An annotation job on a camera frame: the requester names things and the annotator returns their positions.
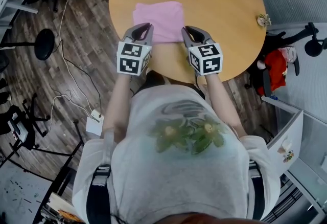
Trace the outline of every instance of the pink towel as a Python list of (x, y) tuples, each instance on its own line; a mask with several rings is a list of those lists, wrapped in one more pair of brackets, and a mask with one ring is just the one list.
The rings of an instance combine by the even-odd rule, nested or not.
[(134, 25), (149, 22), (154, 26), (153, 43), (183, 41), (181, 29), (184, 27), (184, 12), (179, 2), (137, 3), (133, 19)]

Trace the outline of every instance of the round wooden table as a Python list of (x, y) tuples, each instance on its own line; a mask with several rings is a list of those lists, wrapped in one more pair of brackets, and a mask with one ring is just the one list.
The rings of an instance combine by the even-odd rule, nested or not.
[[(265, 13), (262, 0), (109, 0), (110, 16), (118, 36), (133, 26), (132, 12), (137, 3), (154, 4), (166, 1), (182, 3), (185, 25), (209, 32), (223, 52), (222, 81), (245, 71), (263, 45), (266, 29), (256, 18)], [(158, 44), (152, 49), (150, 68), (169, 78), (194, 83), (193, 68), (188, 64), (184, 43)], [(205, 83), (204, 77), (199, 83)]]

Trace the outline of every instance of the red object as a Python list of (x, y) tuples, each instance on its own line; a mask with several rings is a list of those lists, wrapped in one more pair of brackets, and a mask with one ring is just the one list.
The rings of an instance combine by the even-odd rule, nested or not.
[[(270, 52), (265, 58), (266, 68), (269, 70), (270, 77), (270, 88), (271, 91), (285, 86), (285, 78), (283, 72), (287, 69), (287, 63), (279, 50), (274, 50)], [(258, 93), (260, 96), (264, 95), (263, 87), (258, 88)]]

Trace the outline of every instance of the dark wood flooring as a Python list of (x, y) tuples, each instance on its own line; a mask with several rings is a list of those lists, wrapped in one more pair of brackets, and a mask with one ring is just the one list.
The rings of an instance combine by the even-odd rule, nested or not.
[[(38, 14), (20, 12), (7, 41), (34, 41), (37, 33), (49, 28), (56, 36), (59, 44), (59, 26), (66, 0), (59, 0), (58, 13), (52, 9), (52, 1), (38, 2), (33, 7), (39, 9)], [(102, 101), (104, 112), (110, 99), (115, 82), (116, 65), (115, 51), (118, 36), (112, 26), (108, 12), (108, 0), (70, 0), (62, 25), (62, 39), (66, 58), (87, 71), (93, 78)], [(53, 98), (57, 91), (72, 95), (72, 100), (88, 108), (85, 97), (78, 91), (58, 49), (47, 61), (40, 61), (34, 55), (33, 47), (21, 47), (6, 52), (10, 65), (0, 74), (9, 83), (12, 100), (0, 105), (0, 112), (6, 112), (10, 105), (19, 107), (24, 99), (30, 101), (36, 92), (37, 114), (49, 115)], [(68, 64), (78, 85), (89, 98), (92, 108), (100, 109), (99, 97), (90, 79), (77, 68)], [(251, 134), (258, 132), (259, 125), (264, 125), (273, 131), (275, 111), (270, 105), (263, 103), (253, 89), (246, 90), (244, 84), (248, 80), (246, 73), (225, 82), (244, 124)], [(135, 91), (142, 84), (143, 78), (133, 78), (131, 88)], [(51, 132), (44, 138), (36, 137), (36, 143), (48, 147), (50, 151), (70, 153), (79, 142), (73, 120), (79, 120), (80, 130), (85, 140), (91, 138), (85, 133), (86, 115), (84, 111), (73, 106), (65, 99), (55, 101), (53, 124)], [(49, 128), (49, 122), (39, 123), (43, 130)], [(14, 143), (11, 134), (0, 136), (0, 149), (4, 155), (11, 152), (9, 143)], [(71, 167), (77, 169), (82, 148), (71, 162)], [(14, 161), (23, 167), (42, 176), (54, 179), (64, 164), (66, 157), (45, 154), (38, 151), (28, 151), (22, 148), (20, 157), (14, 155)]]

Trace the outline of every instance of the gray t-shirt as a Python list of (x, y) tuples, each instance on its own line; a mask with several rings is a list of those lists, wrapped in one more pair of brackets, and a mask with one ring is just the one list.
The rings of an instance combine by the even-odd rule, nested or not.
[[(108, 183), (111, 211), (129, 224), (153, 224), (186, 212), (247, 217), (251, 156), (246, 145), (192, 89), (164, 85), (143, 90), (132, 99), (125, 139), (116, 147), (112, 139), (112, 131), (108, 131), (105, 140), (84, 147), (73, 197), (84, 220), (92, 170), (105, 162), (112, 168)], [(254, 142), (259, 143), (255, 150), (262, 158), (262, 149), (268, 150), (259, 139)], [(261, 164), (268, 169), (269, 159), (263, 160)], [(272, 167), (267, 171), (271, 179), (264, 181), (269, 212), (278, 199), (279, 179)], [(277, 196), (269, 194), (271, 187)]]

